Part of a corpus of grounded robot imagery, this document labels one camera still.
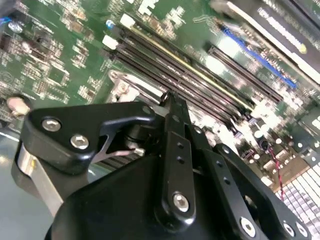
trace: red and black wire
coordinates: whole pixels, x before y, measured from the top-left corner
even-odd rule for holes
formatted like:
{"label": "red and black wire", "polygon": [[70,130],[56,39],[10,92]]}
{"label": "red and black wire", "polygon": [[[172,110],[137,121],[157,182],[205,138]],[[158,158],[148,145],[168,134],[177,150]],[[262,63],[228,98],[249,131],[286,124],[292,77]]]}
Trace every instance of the red and black wire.
{"label": "red and black wire", "polygon": [[281,200],[283,201],[285,199],[285,191],[284,191],[284,187],[283,187],[282,176],[280,174],[280,161],[276,158],[276,155],[275,155],[272,147],[269,148],[269,152],[270,152],[273,160],[275,161],[275,167],[276,167],[276,171],[278,174],[278,180],[279,180],[280,191],[281,191]]}

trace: blue component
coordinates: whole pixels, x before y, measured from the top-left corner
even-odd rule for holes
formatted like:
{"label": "blue component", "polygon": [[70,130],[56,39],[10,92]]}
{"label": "blue component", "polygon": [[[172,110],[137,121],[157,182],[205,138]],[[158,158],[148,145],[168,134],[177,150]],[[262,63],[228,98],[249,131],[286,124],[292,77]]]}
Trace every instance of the blue component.
{"label": "blue component", "polygon": [[9,23],[9,22],[11,22],[11,18],[10,17],[5,16],[3,18],[0,18],[0,26],[2,24]]}
{"label": "blue component", "polygon": [[106,27],[107,27],[108,29],[112,29],[112,28],[115,26],[115,23],[114,23],[113,21],[111,21],[111,20],[107,20],[107,21],[105,22],[105,25],[106,25]]}
{"label": "blue component", "polygon": [[254,57],[256,60],[258,60],[264,67],[269,69],[270,72],[272,72],[277,77],[281,78],[287,85],[289,85],[292,88],[297,88],[297,85],[290,80],[289,78],[285,78],[277,69],[275,69],[269,62],[267,62],[264,58],[262,58],[259,54],[256,52],[249,50],[245,44],[245,42],[232,34],[228,28],[224,28],[223,32],[230,38],[232,38],[244,51],[246,51],[248,54],[250,54],[252,57]]}

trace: silver screw head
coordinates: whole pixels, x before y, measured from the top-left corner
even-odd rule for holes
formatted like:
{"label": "silver screw head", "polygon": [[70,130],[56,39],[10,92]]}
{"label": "silver screw head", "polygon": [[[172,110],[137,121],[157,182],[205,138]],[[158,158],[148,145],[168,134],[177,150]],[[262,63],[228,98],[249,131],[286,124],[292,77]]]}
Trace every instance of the silver screw head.
{"label": "silver screw head", "polygon": [[296,235],[295,231],[293,230],[293,228],[289,224],[284,222],[283,227],[291,237],[294,237]]}
{"label": "silver screw head", "polygon": [[173,203],[181,212],[185,213],[189,209],[188,200],[180,193],[177,193],[173,196]]}
{"label": "silver screw head", "polygon": [[42,127],[49,132],[56,132],[61,128],[61,124],[55,119],[45,119],[42,121]]}
{"label": "silver screw head", "polygon": [[254,238],[256,236],[256,229],[252,222],[250,222],[245,217],[240,218],[240,224],[242,229],[248,234],[251,238]]}
{"label": "silver screw head", "polygon": [[223,146],[222,149],[226,154],[230,153],[229,149],[226,146]]}
{"label": "silver screw head", "polygon": [[89,146],[89,140],[80,134],[76,134],[70,139],[70,143],[76,149],[84,150]]}
{"label": "silver screw head", "polygon": [[296,227],[298,228],[299,232],[305,237],[308,237],[308,232],[307,230],[298,222],[295,223]]}
{"label": "silver screw head", "polygon": [[199,127],[197,127],[197,126],[194,127],[194,130],[195,130],[198,134],[201,133],[201,129],[200,129]]}
{"label": "silver screw head", "polygon": [[144,106],[144,107],[142,108],[142,110],[143,110],[146,114],[151,114],[151,110],[150,110],[150,108],[147,107],[147,106]]}

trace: motherboard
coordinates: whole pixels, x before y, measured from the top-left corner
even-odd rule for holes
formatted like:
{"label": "motherboard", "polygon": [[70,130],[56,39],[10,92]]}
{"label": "motherboard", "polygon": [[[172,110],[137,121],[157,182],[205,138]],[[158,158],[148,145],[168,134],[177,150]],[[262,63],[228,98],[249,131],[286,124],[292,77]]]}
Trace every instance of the motherboard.
{"label": "motherboard", "polygon": [[[226,2],[17,1],[0,19],[2,128],[19,134],[30,109],[156,106],[172,90],[212,146],[227,144],[277,190],[287,166],[319,162],[320,79]],[[280,0],[256,2],[294,19]],[[316,0],[297,2],[319,17]],[[310,42],[300,53],[320,59],[318,33],[304,34]]]}

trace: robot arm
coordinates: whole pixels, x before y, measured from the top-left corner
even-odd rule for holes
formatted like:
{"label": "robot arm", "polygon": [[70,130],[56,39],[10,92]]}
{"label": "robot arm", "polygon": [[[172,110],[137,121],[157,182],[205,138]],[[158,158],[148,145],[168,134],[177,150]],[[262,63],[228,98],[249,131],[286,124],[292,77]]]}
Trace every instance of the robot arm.
{"label": "robot arm", "polygon": [[[88,184],[91,163],[133,148],[144,156]],[[311,239],[229,147],[211,148],[175,93],[153,109],[135,101],[34,110],[15,163],[16,183],[54,216],[50,240]]]}

